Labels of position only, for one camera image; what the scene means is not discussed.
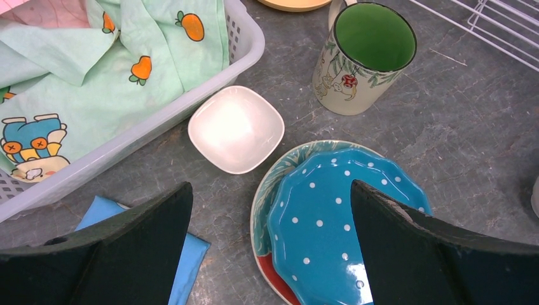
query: black object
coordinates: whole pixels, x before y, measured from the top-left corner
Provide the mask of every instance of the black object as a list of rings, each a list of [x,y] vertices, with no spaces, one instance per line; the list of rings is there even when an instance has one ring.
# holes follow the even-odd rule
[[[0,250],[0,304],[168,304],[192,206],[183,183],[43,246]]]
[[[539,304],[539,247],[452,226],[364,182],[351,209],[375,305]]]

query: blue plate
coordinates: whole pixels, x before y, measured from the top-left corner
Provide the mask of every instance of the blue plate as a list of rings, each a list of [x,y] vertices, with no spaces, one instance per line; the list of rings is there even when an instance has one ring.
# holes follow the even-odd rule
[[[425,193],[390,160],[367,149],[311,156],[283,179],[268,215],[273,265],[302,304],[372,303],[350,207],[355,179],[432,215]]]

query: mug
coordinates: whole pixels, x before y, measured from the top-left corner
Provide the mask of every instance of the mug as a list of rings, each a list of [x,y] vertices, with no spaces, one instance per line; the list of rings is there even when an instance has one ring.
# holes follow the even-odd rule
[[[416,35],[391,8],[357,0],[333,0],[328,23],[313,75],[315,96],[332,112],[360,114],[412,62]]]

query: white plastic basket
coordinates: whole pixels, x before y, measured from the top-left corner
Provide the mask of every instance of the white plastic basket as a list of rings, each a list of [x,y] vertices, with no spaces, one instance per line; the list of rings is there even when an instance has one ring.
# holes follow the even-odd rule
[[[264,34],[240,0],[224,0],[231,65],[96,150],[37,184],[25,184],[0,170],[0,222],[22,210],[54,203],[129,154],[171,129],[211,94],[229,86],[264,52]]]

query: gray countertop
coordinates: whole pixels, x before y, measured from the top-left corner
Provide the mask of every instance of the gray countertop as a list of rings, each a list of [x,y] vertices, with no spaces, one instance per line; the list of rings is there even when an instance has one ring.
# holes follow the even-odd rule
[[[229,175],[194,148],[183,122],[58,203],[0,224],[1,248],[70,233],[95,195],[134,206],[186,180],[194,187],[189,231],[212,244],[189,304],[283,304],[256,266],[250,207],[273,162],[319,139],[358,142],[395,160],[442,220],[539,245],[529,200],[539,175],[539,74],[406,0],[381,1],[410,21],[418,54],[368,111],[339,116],[311,88],[328,7],[294,14],[243,2],[264,31],[266,51],[236,83],[283,116],[286,132],[276,151],[252,172]],[[468,17],[443,5],[458,20]]]

